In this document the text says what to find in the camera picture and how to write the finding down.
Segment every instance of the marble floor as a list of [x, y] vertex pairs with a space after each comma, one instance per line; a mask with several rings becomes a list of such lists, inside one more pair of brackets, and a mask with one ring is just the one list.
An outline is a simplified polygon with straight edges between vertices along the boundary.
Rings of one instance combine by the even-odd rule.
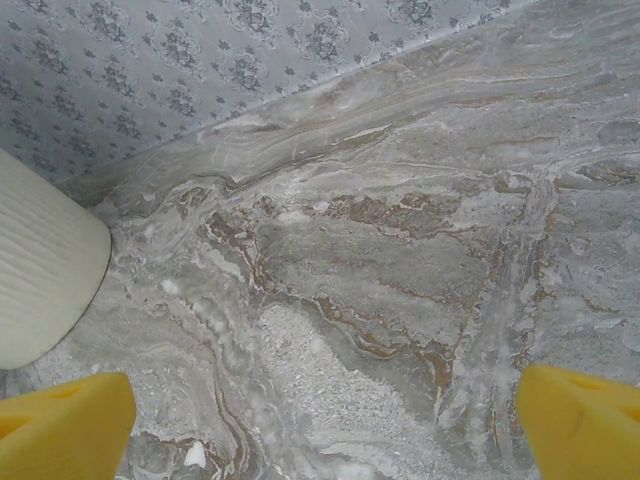
[[128, 373], [121, 480], [538, 478], [525, 365], [640, 383], [639, 107], [640, 2], [543, 1], [62, 185], [112, 262], [4, 393]]

